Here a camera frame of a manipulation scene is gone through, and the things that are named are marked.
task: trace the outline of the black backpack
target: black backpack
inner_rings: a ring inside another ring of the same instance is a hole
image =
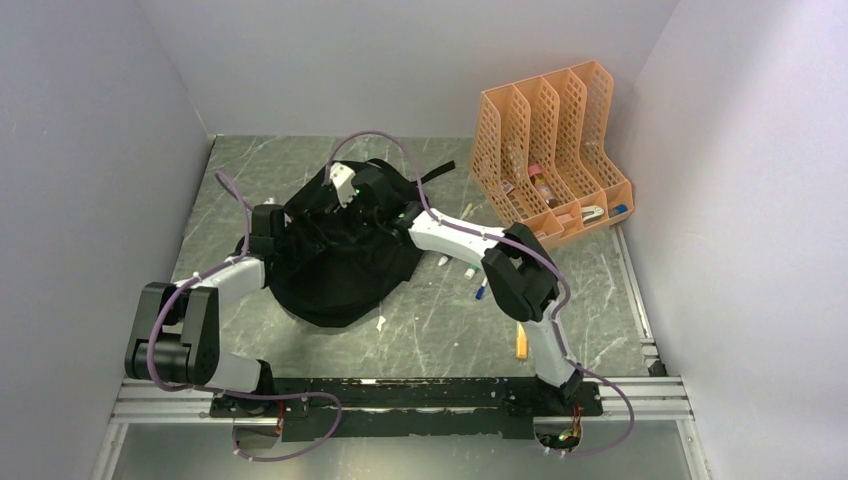
[[[356,173],[354,185],[359,178],[387,185],[392,201],[357,195],[340,208],[336,190],[323,184],[322,168],[283,206],[290,221],[266,265],[280,305],[319,327],[345,327],[376,308],[410,279],[424,253],[391,225],[409,205],[420,205],[416,183],[380,159],[340,163]],[[441,165],[422,182],[453,168],[453,162]]]

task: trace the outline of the bottle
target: bottle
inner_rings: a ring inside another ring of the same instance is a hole
[[[542,168],[535,163],[531,163],[527,166],[527,174],[530,176],[530,183],[536,187],[536,191],[539,192],[539,195],[541,195],[542,199],[545,200],[545,204],[547,204],[549,208],[556,207],[557,201],[554,196],[554,191],[551,190],[550,185],[548,185],[548,182],[545,180],[545,176],[542,175]]]

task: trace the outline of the plastic basket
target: plastic basket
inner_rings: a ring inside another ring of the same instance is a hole
[[[609,73],[587,62],[483,92],[471,172],[505,226],[526,224],[550,249],[633,213],[630,181],[604,152],[612,91]],[[553,208],[531,183],[528,160],[542,167]],[[584,222],[590,206],[604,214]]]

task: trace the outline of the perforated plastic divider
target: perforated plastic divider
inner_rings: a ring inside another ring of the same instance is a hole
[[[606,70],[587,62],[483,92],[471,171],[505,226],[525,223],[550,249],[630,216],[632,186],[603,148],[612,90]],[[528,156],[557,196],[553,210],[530,182]],[[584,224],[581,206],[604,215]],[[626,211],[610,217],[617,206]]]
[[[504,225],[520,222],[518,211],[501,186],[501,117],[498,109],[483,95],[471,155],[471,173]]]

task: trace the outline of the gray wall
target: gray wall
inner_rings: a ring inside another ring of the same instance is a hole
[[[716,479],[848,471],[848,4],[683,0],[613,151]]]
[[[480,92],[597,59],[616,106],[677,0],[140,0],[210,132],[471,136]]]
[[[0,477],[88,478],[208,145],[131,0],[0,6]]]

